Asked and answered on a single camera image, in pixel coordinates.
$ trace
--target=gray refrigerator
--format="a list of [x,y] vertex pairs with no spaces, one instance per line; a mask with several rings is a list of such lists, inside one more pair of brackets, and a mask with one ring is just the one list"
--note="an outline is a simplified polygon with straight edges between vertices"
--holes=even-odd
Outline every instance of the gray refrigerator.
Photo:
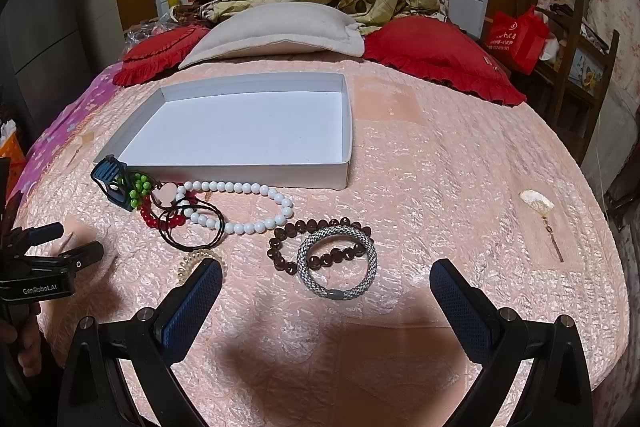
[[24,145],[91,81],[73,0],[9,0],[0,14],[0,85]]

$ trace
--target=orange bag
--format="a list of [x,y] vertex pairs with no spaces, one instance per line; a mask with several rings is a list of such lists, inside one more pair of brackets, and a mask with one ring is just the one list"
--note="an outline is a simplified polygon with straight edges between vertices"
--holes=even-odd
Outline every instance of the orange bag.
[[534,14],[532,6],[517,19],[497,11],[486,37],[491,54],[513,71],[531,74],[545,47],[549,28]]
[[18,139],[15,136],[15,133],[12,133],[6,142],[4,142],[4,145],[0,147],[0,156],[4,158],[11,158],[9,179],[6,183],[6,197],[8,198],[15,187],[15,184],[18,182],[18,178],[20,177],[20,174],[22,174],[24,166],[27,165],[27,161],[24,158],[20,144],[18,144]]

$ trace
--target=human hand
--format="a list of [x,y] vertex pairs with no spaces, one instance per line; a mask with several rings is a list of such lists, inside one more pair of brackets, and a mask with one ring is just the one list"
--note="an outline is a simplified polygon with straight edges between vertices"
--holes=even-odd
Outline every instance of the human hand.
[[[30,314],[19,336],[22,349],[18,353],[18,363],[22,366],[25,377],[35,377],[42,370],[42,354],[40,352],[40,328],[37,315],[40,314],[40,304],[30,304]],[[18,338],[15,328],[0,319],[0,342],[12,344]]]

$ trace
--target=gray braided hair tie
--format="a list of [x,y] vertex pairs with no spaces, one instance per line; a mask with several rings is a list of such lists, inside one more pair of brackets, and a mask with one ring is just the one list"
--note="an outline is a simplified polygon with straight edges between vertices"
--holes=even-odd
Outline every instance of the gray braided hair tie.
[[[311,277],[309,267],[306,265],[306,256],[313,245],[322,241],[325,237],[332,235],[346,235],[354,238],[365,249],[367,255],[367,273],[360,284],[351,288],[350,290],[328,290],[324,286],[319,285],[316,280]],[[298,250],[298,272],[300,273],[300,279],[305,283],[305,286],[309,288],[313,293],[320,297],[325,297],[334,301],[348,301],[356,297],[360,297],[364,292],[369,289],[373,279],[376,278],[376,270],[378,269],[378,257],[376,256],[376,249],[373,246],[373,241],[370,240],[367,235],[354,227],[348,227],[346,225],[336,225],[335,227],[326,227],[320,229],[317,232],[309,235],[300,245]]]

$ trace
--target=bed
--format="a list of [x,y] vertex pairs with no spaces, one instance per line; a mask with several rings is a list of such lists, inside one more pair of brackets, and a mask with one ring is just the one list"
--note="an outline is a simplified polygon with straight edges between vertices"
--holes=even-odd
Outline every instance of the bed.
[[[159,86],[264,71],[345,74],[354,119],[348,187],[282,191],[294,200],[296,219],[348,216],[368,224],[379,269],[364,296],[333,302],[274,271],[265,254],[270,235],[226,238],[216,248],[227,269],[222,292],[187,358],[173,367],[209,425],[442,425],[479,372],[429,290],[430,266],[442,257],[498,307],[532,320],[574,317],[592,388],[625,350],[628,301],[607,223],[578,166],[526,104],[502,107],[330,52],[201,64],[109,91],[114,70],[92,85],[99,100],[85,94],[39,141],[18,182],[27,194],[17,225],[73,217],[105,248],[99,266],[78,274],[74,297],[43,305],[40,324],[59,362],[81,317],[128,319],[155,305],[175,285],[182,259],[137,212],[106,200],[89,178],[95,155]],[[43,150],[50,142],[57,149]],[[564,263],[540,216],[518,197],[528,188],[556,203],[549,219]],[[212,198],[241,221],[271,214],[263,201]],[[181,227],[175,237],[206,243],[209,233]],[[283,255],[293,257],[298,242],[288,240]],[[364,269],[343,263],[316,277],[344,288]],[[494,425],[507,424],[528,368],[522,364]],[[152,419],[132,368],[124,369],[141,413]]]

